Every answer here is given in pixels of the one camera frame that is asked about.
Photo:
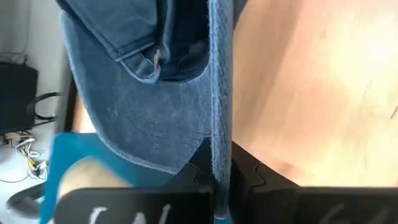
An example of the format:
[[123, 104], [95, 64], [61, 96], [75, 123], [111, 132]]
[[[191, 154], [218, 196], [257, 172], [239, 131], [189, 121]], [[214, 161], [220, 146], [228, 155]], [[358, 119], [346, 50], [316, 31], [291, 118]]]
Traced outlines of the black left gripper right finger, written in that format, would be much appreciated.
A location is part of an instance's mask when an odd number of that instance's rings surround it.
[[229, 193], [233, 223], [293, 223], [297, 187], [233, 143]]

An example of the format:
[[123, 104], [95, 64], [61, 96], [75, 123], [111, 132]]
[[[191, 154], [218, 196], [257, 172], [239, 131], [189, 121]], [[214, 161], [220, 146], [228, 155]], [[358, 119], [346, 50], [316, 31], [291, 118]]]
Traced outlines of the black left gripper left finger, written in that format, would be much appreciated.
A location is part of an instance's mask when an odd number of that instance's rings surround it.
[[211, 138], [205, 138], [184, 167], [167, 182], [168, 187], [215, 187], [212, 170]]

